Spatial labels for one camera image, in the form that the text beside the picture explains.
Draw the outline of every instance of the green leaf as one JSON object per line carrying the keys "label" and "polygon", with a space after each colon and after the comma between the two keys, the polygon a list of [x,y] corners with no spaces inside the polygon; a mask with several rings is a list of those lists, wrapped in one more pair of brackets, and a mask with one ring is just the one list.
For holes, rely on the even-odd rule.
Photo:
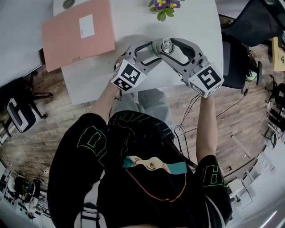
{"label": "green leaf", "polygon": [[161,21],[165,21],[165,19],[166,19],[165,12],[161,12],[161,15],[160,15],[159,18],[160,18]]}
{"label": "green leaf", "polygon": [[159,12],[158,14],[157,14],[157,19],[158,20],[160,20],[160,15],[162,14],[162,12]]}
{"label": "green leaf", "polygon": [[154,4],[153,1],[151,1],[149,4],[148,4],[148,7],[152,6]]}
{"label": "green leaf", "polygon": [[166,15],[169,16],[169,17],[174,17],[173,13],[166,13]]}
{"label": "green leaf", "polygon": [[151,8],[151,11],[152,11],[152,12],[157,12],[156,9],[155,9],[155,7]]}
{"label": "green leaf", "polygon": [[169,10],[164,10],[167,16],[173,17],[174,14],[173,12],[169,11]]}
{"label": "green leaf", "polygon": [[170,9],[170,8],[166,8],[165,10],[165,13],[174,13],[174,9]]}

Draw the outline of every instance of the purple flower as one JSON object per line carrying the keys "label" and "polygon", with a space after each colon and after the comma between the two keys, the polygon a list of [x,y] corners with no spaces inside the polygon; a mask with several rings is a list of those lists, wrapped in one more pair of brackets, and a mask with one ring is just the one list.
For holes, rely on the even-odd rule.
{"label": "purple flower", "polygon": [[163,10],[170,4],[170,0],[152,0],[152,1],[155,4],[156,10]]}
{"label": "purple flower", "polygon": [[178,0],[173,0],[170,5],[169,5],[169,8],[170,9],[173,9],[173,8],[180,8],[181,5],[180,5],[180,1]]}

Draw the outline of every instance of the desk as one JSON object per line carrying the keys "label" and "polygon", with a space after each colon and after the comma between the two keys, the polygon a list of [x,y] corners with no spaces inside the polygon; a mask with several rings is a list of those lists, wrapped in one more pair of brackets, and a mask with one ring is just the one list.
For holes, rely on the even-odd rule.
{"label": "desk", "polygon": [[[64,11],[64,0],[54,0],[54,16]],[[75,5],[85,0],[76,0]],[[223,46],[220,21],[214,0],[187,0],[173,18],[157,21],[149,0],[110,0],[116,51],[91,57],[62,67],[63,77],[73,104],[98,99],[114,74],[114,63],[133,43],[157,38],[178,37],[196,43],[210,62],[223,73]],[[178,74],[161,62],[138,87],[128,92],[183,84]]]}
{"label": "desk", "polygon": [[274,71],[285,71],[285,52],[278,47],[278,38],[272,38],[272,62]]}

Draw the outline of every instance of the white paper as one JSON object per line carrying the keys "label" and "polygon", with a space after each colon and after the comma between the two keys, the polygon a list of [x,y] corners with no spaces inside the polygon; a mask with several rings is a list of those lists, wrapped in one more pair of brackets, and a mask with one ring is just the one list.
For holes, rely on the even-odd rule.
{"label": "white paper", "polygon": [[95,35],[92,14],[79,18],[79,27],[81,39]]}

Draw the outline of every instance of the black cable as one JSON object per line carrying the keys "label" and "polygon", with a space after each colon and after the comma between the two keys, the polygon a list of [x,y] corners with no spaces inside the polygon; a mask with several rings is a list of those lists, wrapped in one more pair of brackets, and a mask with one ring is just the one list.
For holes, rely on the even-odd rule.
{"label": "black cable", "polygon": [[[187,140],[186,140],[186,133],[185,133],[186,129],[185,129],[185,127],[183,126],[183,122],[184,122],[185,118],[188,116],[189,112],[191,111],[191,108],[193,107],[193,105],[195,104],[195,102],[196,102],[199,98],[200,98],[200,96],[197,95],[197,96],[195,96],[195,97],[190,101],[190,103],[187,105],[187,106],[188,106],[187,109],[185,110],[185,113],[184,113],[182,122],[181,122],[179,125],[176,125],[176,126],[175,126],[175,129],[177,129],[177,128],[179,127],[179,130],[182,130],[182,132],[183,132],[184,140],[185,140],[185,144],[186,144],[186,148],[187,148],[188,159],[189,159],[189,160],[190,160],[190,154],[189,154],[188,144],[187,144]],[[182,149],[181,149],[181,145],[180,145],[180,141],[179,141],[179,138],[178,138],[176,132],[175,132],[175,135],[176,135],[176,137],[177,137],[177,139],[178,139],[178,143],[179,143],[179,147],[180,147],[180,152],[181,152],[181,154],[183,155]]]}
{"label": "black cable", "polygon": [[242,99],[244,99],[245,96],[243,96],[237,103],[233,104],[232,106],[230,106],[228,109],[226,109],[224,112],[220,113],[219,115],[217,115],[216,117],[219,117],[221,114],[224,114],[226,111],[228,111],[231,107],[235,106],[236,104],[240,103],[242,101]]}
{"label": "black cable", "polygon": [[[199,99],[200,96],[199,96],[199,97],[198,97],[198,96],[199,96],[199,95],[195,96],[195,97],[190,101],[190,103],[187,105],[188,107],[187,107],[187,109],[186,109],[186,111],[185,111],[185,113],[184,113],[183,119],[182,119],[182,121],[181,121],[181,123],[180,123],[179,125],[176,125],[175,129],[179,127],[179,130],[181,130],[181,127],[183,126],[184,120],[185,120],[186,117],[188,116],[188,114],[189,114],[191,108],[193,107],[193,105],[195,104],[195,102]],[[194,103],[193,103],[193,104],[191,105],[191,107],[190,107],[190,104],[192,103],[192,101],[193,101],[196,97],[198,97],[198,98],[194,101]]]}
{"label": "black cable", "polygon": [[115,97],[114,100],[119,100],[121,101],[122,100],[122,90],[120,90],[120,94],[119,94],[119,97]]}
{"label": "black cable", "polygon": [[184,134],[184,139],[185,139],[185,143],[186,143],[188,159],[190,160],[190,154],[189,154],[189,150],[188,150],[188,144],[187,144],[187,140],[186,140],[186,134]]}
{"label": "black cable", "polygon": [[177,133],[175,132],[174,129],[173,129],[173,131],[174,131],[174,134],[176,135],[176,137],[177,137],[177,139],[178,139],[178,144],[179,144],[180,153],[181,153],[181,155],[183,155],[182,149],[181,149],[181,145],[180,145],[180,141],[179,141],[179,138],[178,138],[178,136],[177,136]]}
{"label": "black cable", "polygon": [[173,69],[173,70],[178,74],[179,77],[182,77],[182,75],[177,70],[175,70],[175,69]]}
{"label": "black cable", "polygon": [[36,166],[34,166],[31,162],[28,162],[32,167],[39,167],[38,165],[36,165]]}
{"label": "black cable", "polygon": [[[235,106],[236,104],[240,103],[240,102],[242,101],[242,99],[244,99],[244,97],[245,97],[245,95],[243,95],[243,97],[242,97],[237,103],[233,104],[232,106],[230,106],[229,108],[227,108],[224,112],[222,112],[222,113],[220,113],[219,115],[217,115],[216,118],[219,117],[221,114],[224,114],[226,111],[228,111],[230,108],[232,108],[232,107]],[[194,131],[194,130],[196,130],[196,129],[197,129],[197,127],[194,128],[194,129],[192,129],[192,130],[186,131],[186,132],[183,133],[183,134],[189,133],[189,132]]]}
{"label": "black cable", "polygon": [[3,151],[3,153],[5,154],[5,156],[6,156],[6,160],[8,161],[8,163],[10,163],[10,160],[9,160],[9,158],[8,158],[8,156],[7,156],[7,154],[6,154],[6,152],[5,151]]}

